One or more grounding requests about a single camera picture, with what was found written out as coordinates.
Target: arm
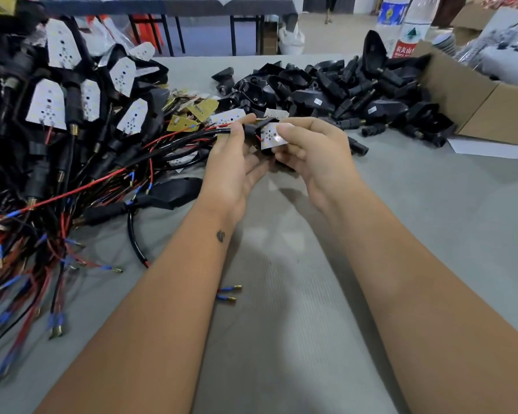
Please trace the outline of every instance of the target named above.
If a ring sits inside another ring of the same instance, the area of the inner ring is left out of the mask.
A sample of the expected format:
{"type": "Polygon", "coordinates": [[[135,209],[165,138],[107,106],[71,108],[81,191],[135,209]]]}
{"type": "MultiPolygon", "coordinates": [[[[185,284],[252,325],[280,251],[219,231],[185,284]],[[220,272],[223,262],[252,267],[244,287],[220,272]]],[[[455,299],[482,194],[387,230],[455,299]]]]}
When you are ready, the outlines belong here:
{"type": "Polygon", "coordinates": [[[35,414],[190,411],[228,243],[268,169],[243,156],[243,138],[235,124],[218,139],[200,195],[165,250],[35,414]]]}
{"type": "Polygon", "coordinates": [[[276,159],[303,175],[341,241],[411,410],[518,413],[518,332],[365,185],[344,132],[289,121],[276,159]]]}

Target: plastic bottle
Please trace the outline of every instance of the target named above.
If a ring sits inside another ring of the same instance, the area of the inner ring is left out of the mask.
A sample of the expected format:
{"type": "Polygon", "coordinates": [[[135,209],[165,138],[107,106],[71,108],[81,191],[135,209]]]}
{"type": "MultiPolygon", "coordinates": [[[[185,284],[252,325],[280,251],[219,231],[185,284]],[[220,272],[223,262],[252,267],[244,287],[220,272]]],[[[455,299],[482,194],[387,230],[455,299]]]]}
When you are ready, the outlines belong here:
{"type": "Polygon", "coordinates": [[[376,31],[382,38],[388,55],[391,55],[395,48],[395,43],[399,37],[399,29],[405,18],[405,12],[410,0],[383,0],[376,31]]]}
{"type": "Polygon", "coordinates": [[[401,25],[399,39],[393,50],[393,58],[407,58],[416,44],[426,37],[434,21],[440,0],[413,0],[401,25]]]}

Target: forearm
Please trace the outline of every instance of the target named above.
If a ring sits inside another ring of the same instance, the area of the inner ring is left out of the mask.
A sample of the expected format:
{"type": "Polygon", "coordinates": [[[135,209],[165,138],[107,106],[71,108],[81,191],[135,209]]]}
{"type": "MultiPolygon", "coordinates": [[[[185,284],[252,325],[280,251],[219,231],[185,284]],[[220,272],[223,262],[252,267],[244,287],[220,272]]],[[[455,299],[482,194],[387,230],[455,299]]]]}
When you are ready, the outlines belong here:
{"type": "Polygon", "coordinates": [[[36,413],[189,412],[233,230],[198,199],[36,413]]]}
{"type": "Polygon", "coordinates": [[[414,413],[518,413],[518,332],[359,184],[331,225],[414,413]]]}

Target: table surface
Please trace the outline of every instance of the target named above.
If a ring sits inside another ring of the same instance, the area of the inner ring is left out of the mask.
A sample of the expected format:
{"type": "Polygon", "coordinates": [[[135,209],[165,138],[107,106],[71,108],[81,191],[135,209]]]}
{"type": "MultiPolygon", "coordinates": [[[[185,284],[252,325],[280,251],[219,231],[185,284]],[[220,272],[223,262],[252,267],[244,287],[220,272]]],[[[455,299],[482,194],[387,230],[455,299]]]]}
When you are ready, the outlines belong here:
{"type": "Polygon", "coordinates": [[[296,15],[293,0],[42,0],[50,15],[165,14],[178,17],[296,15]]]}
{"type": "MultiPolygon", "coordinates": [[[[351,55],[161,61],[172,87],[212,93],[209,76],[228,66],[241,78],[265,62],[305,67],[342,57],[351,55]]],[[[391,130],[361,142],[370,147],[355,160],[366,182],[518,329],[518,160],[458,155],[448,145],[431,149],[391,130]]],[[[189,207],[138,214],[146,254],[160,253],[189,207]]],[[[143,269],[125,227],[122,218],[79,230],[86,255],[125,272],[89,271],[77,282],[63,338],[48,341],[46,320],[38,321],[20,367],[0,387],[0,414],[31,413],[138,281],[143,269]]],[[[407,412],[362,292],[302,180],[277,172],[257,184],[222,283],[242,284],[243,291],[236,305],[215,307],[194,413],[407,412]]],[[[0,348],[0,360],[6,351],[0,348]]]]}

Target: hand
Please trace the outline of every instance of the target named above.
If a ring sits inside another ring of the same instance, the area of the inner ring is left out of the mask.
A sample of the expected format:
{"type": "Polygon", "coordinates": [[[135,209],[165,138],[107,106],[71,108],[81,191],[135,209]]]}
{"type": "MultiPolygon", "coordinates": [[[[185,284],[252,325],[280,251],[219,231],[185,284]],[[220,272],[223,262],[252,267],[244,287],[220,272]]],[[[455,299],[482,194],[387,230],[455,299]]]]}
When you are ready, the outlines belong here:
{"type": "Polygon", "coordinates": [[[244,154],[242,124],[256,120],[254,114],[235,122],[230,127],[230,135],[219,135],[209,153],[205,177],[198,202],[209,209],[221,212],[228,222],[236,225],[246,211],[247,197],[268,171],[268,161],[255,154],[244,154]]]}
{"type": "Polygon", "coordinates": [[[297,171],[307,186],[311,202],[326,216],[345,206],[354,185],[361,182],[355,169],[347,135],[317,118],[288,118],[277,132],[289,144],[273,148],[281,163],[297,171]]]}

